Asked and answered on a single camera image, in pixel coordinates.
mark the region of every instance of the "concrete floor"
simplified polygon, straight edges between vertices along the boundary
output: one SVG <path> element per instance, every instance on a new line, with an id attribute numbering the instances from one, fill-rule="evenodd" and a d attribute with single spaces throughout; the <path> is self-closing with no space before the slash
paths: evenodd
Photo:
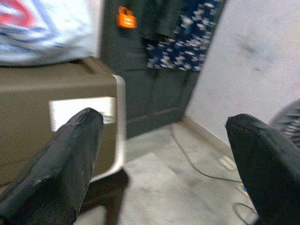
<path id="1" fill-rule="evenodd" d="M 174 124 L 176 138 L 195 166 L 203 172 L 239 180 L 237 170 L 220 162 L 222 154 L 181 124 Z M 232 203 L 251 201 L 237 183 L 211 179 L 196 172 L 171 137 L 170 127 L 129 139 L 125 170 L 131 178 L 119 225 L 243 225 Z M 98 207 L 81 215 L 76 225 L 98 225 L 105 209 Z M 253 214 L 241 209 L 248 223 Z"/>

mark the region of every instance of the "white bag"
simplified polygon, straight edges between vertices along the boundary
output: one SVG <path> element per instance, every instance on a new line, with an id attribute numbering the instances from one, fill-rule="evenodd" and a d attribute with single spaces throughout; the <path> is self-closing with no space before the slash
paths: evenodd
<path id="1" fill-rule="evenodd" d="M 86 0 L 0 1 L 0 65 L 52 64 L 92 55 Z"/>

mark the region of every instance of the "white label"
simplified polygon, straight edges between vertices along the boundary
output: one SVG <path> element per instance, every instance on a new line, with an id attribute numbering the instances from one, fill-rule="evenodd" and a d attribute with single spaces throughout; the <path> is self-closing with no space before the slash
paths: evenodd
<path id="1" fill-rule="evenodd" d="M 56 132 L 72 116 L 88 107 L 101 113 L 105 124 L 116 122 L 116 98 L 114 97 L 55 100 L 49 101 L 51 130 Z"/>

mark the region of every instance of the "padlock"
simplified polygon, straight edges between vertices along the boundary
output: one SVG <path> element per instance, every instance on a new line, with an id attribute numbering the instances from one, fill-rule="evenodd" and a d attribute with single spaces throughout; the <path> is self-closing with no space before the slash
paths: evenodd
<path id="1" fill-rule="evenodd" d="M 136 28 L 136 17 L 126 7 L 120 6 L 117 15 L 117 24 L 121 28 L 134 29 Z"/>

